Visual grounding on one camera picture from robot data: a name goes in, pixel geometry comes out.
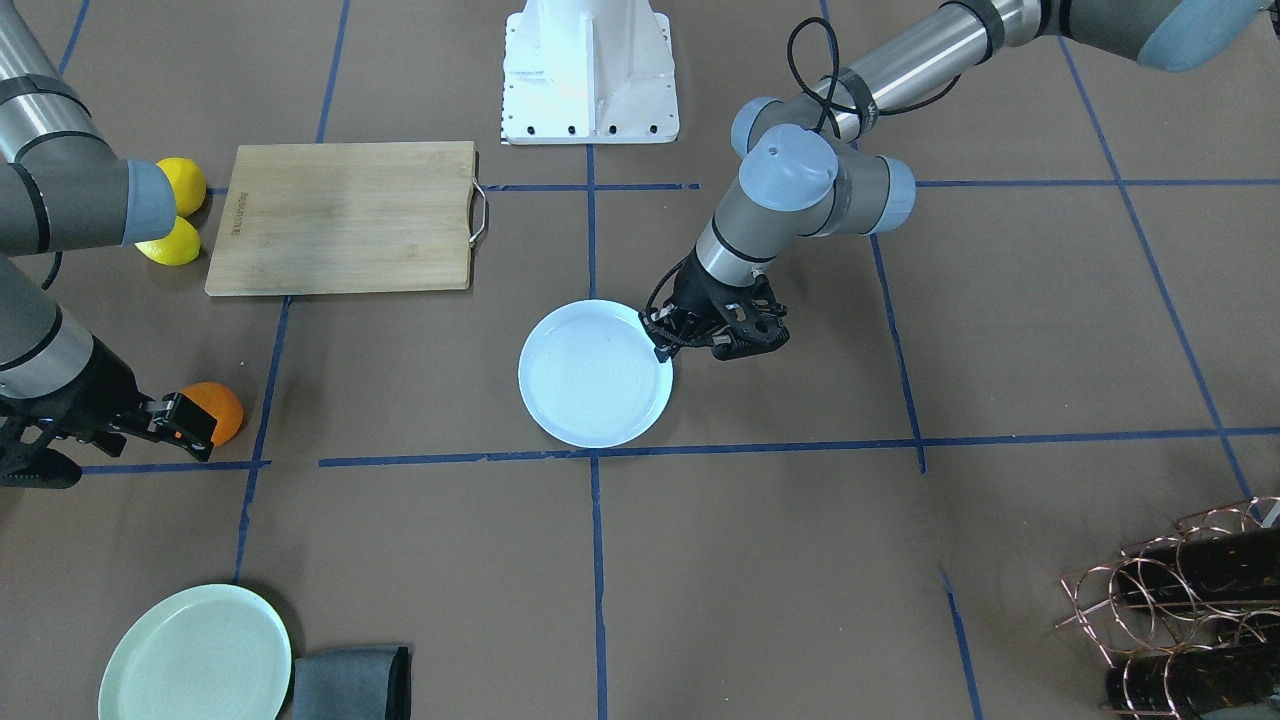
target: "lemon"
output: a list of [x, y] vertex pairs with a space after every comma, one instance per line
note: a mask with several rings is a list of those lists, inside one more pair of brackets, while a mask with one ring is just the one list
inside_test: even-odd
[[200, 210], [205, 204], [205, 173], [191, 158], [165, 158], [156, 163], [173, 186], [173, 197], [178, 201], [178, 214], [187, 215]]
[[187, 220], [174, 218], [168, 236], [134, 247], [161, 265], [186, 265], [200, 256], [200, 233]]

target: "robotic arm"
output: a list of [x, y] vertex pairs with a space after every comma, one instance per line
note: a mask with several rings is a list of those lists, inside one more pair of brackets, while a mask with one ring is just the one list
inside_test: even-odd
[[138, 392], [6, 258], [157, 240], [177, 218], [165, 174], [115, 156], [12, 0], [0, 0], [0, 486], [74, 484], [79, 466], [49, 447], [58, 438], [119, 456], [132, 434], [207, 460], [214, 418], [179, 393]]
[[[908, 219], [915, 204], [908, 167], [849, 145], [879, 118], [920, 108], [933, 88], [1043, 35], [1187, 72], [1226, 49], [1268, 6], [1280, 36], [1270, 0], [955, 0], [867, 56], [842, 68], [837, 60], [813, 88], [797, 76], [805, 92], [792, 100], [748, 102], [732, 126], [742, 158], [737, 178], [694, 250], [640, 313], [658, 360], [682, 347], [710, 347], [719, 360], [777, 350], [790, 338], [787, 309], [765, 272], [791, 238], [872, 234]], [[672, 275], [671, 297], [655, 307]]]

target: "gray joint cap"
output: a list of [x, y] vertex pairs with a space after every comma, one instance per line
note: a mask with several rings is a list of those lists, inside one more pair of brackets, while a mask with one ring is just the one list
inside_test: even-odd
[[840, 172], [836, 150], [800, 126], [774, 126], [746, 154], [739, 183], [753, 202], [795, 213], [817, 205], [831, 192]]
[[154, 163], [127, 160], [129, 164], [129, 205], [124, 213], [120, 245], [160, 240], [178, 219], [178, 202], [169, 178]]
[[888, 167], [888, 199], [884, 201], [884, 211], [876, 227], [867, 231], [867, 234], [896, 231], [911, 217], [915, 210], [915, 174], [906, 163], [895, 158], [877, 155]]
[[739, 158], [746, 158], [746, 151], [749, 150], [748, 143], [751, 142], [751, 128], [755, 127], [755, 119], [760, 117], [760, 113], [773, 105], [774, 102], [782, 102], [777, 97], [756, 97], [755, 100], [748, 101], [742, 105], [742, 109], [733, 115], [733, 127], [730, 129], [730, 141], [733, 143], [733, 152], [737, 152]]
[[1226, 50], [1266, 10], [1265, 0], [1183, 0], [1138, 53], [1138, 64], [1185, 73]]

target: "plate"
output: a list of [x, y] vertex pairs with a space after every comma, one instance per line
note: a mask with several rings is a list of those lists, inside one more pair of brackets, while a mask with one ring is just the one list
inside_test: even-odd
[[579, 447], [613, 447], [667, 407], [675, 372], [659, 363], [639, 314], [609, 300], [543, 318], [520, 352], [520, 396], [534, 420]]
[[273, 720], [289, 685], [289, 635], [265, 600], [200, 585], [148, 610], [111, 653], [99, 720]]

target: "folded towel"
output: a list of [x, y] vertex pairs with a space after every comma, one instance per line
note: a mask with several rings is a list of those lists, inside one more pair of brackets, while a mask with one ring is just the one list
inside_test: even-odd
[[294, 720], [408, 720], [408, 648], [348, 647], [294, 662]]

